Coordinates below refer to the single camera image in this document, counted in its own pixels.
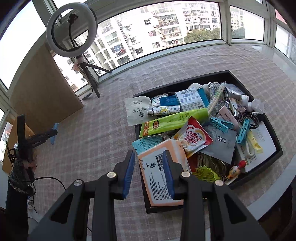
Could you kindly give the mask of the left hand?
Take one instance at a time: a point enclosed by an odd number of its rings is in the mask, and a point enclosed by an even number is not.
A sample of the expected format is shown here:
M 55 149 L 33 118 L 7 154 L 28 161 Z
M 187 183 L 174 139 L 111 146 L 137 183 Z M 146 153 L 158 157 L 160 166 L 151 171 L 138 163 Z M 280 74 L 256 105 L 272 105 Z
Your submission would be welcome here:
M 32 172 L 34 173 L 38 166 L 37 155 L 38 151 L 36 149 L 32 149 L 31 153 L 29 154 L 29 162 L 27 160 L 16 159 L 14 163 L 14 170 L 17 173 L 21 173 L 31 168 Z

